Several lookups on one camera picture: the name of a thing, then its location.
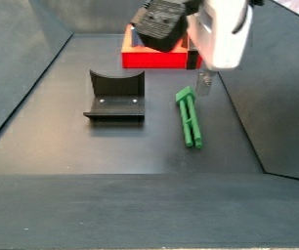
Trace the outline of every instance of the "red block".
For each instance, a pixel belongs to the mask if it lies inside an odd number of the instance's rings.
[[[186,68],[188,48],[182,47],[182,40],[170,53],[159,52],[148,47],[132,47],[132,26],[127,26],[123,43],[123,67]]]

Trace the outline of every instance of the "black holder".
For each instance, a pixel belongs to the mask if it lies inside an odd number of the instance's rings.
[[[89,119],[145,118],[145,72],[128,77],[112,77],[89,71],[93,89],[91,111],[84,112]]]

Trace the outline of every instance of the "green object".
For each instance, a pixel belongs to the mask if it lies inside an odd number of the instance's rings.
[[[176,94],[176,103],[179,103],[180,105],[182,118],[183,118],[186,145],[194,146],[194,144],[196,144],[196,148],[203,148],[204,144],[203,144],[203,136],[199,126],[198,115],[196,115],[195,100],[196,100],[196,93],[191,86],[186,87]]]

